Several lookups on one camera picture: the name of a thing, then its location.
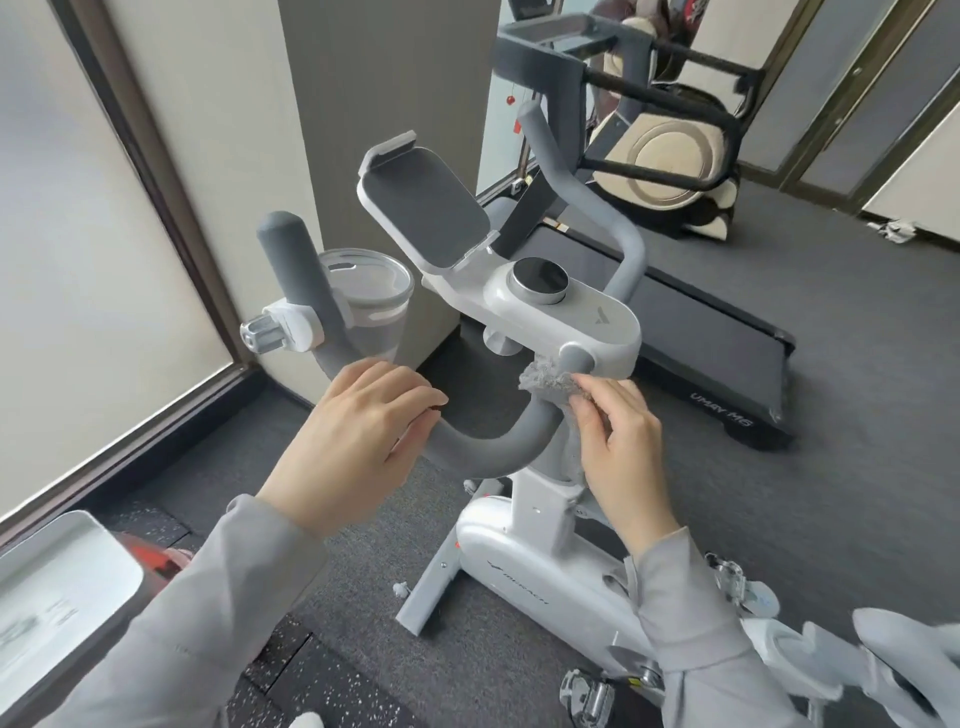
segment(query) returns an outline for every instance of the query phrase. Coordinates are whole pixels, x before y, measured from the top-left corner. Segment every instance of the adjustment knob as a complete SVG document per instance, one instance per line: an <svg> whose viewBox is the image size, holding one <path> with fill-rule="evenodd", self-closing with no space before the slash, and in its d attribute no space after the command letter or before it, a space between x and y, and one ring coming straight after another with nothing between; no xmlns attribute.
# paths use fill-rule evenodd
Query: adjustment knob
<svg viewBox="0 0 960 728"><path fill-rule="evenodd" d="M240 338L253 353L267 353L283 346L283 327L269 313L263 313L240 327Z"/></svg>
<svg viewBox="0 0 960 728"><path fill-rule="evenodd" d="M570 277L563 268L542 257L521 258L507 277L510 290L522 301L534 305L559 303L569 283Z"/></svg>

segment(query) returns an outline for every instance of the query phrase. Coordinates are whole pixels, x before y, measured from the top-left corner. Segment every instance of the hand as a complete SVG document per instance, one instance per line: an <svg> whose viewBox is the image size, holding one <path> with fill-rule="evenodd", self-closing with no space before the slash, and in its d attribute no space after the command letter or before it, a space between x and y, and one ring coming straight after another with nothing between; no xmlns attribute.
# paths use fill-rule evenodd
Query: hand
<svg viewBox="0 0 960 728"><path fill-rule="evenodd" d="M593 397L593 402L579 395L570 398L587 483L613 530L638 558L680 528L666 493L660 420L629 379L573 378ZM609 438L601 410L610 420Z"/></svg>
<svg viewBox="0 0 960 728"><path fill-rule="evenodd" d="M410 474L446 395L378 359L338 374L257 494L325 538L366 520Z"/></svg>

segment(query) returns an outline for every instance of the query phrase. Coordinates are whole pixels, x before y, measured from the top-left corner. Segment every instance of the pedal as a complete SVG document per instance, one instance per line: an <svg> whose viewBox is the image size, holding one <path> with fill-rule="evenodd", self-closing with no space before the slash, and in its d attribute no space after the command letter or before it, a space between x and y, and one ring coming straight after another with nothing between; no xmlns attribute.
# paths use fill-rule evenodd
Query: pedal
<svg viewBox="0 0 960 728"><path fill-rule="evenodd" d="M613 685L572 669L560 684L560 702L576 728L606 728L613 710Z"/></svg>

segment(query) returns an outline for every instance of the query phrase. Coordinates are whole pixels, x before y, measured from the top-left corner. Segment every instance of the right hand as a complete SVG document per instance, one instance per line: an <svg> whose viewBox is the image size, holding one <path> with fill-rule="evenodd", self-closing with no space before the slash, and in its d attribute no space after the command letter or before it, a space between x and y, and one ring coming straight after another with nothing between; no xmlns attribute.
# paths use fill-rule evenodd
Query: right hand
<svg viewBox="0 0 960 728"><path fill-rule="evenodd" d="M639 558L680 528L666 493L660 420L629 379L573 378L593 398L570 398L587 483L631 556ZM601 411L610 421L609 438Z"/></svg>

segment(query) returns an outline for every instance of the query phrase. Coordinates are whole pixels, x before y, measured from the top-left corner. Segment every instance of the floor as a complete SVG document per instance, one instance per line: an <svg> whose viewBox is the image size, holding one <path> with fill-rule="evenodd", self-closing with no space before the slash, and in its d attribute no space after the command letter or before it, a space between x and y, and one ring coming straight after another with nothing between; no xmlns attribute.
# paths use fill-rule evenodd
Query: floor
<svg viewBox="0 0 960 728"><path fill-rule="evenodd" d="M960 255L894 246L753 185L730 243L649 235L648 245L662 270L798 341L799 438L787 452L746 449L703 413L646 389L664 425L673 499L698 545L773 587L794 627L812 620L853 639L858 606L957 620ZM515 389L524 364L486 352L466 327L423 371L450 395L449 420L494 435L524 404ZM103 518L164 544L198 544L232 497L256 490L305 416L268 390ZM393 584L416 581L466 501L459 483L420 462L376 521L334 539L325 585L241 680L237 724L281 725L312 708L333 728L564 725L557 687L578 656L474 582L454 583L418 639L393 621ZM857 695L828 712L828 726L884 721ZM622 724L658 722L632 704Z"/></svg>

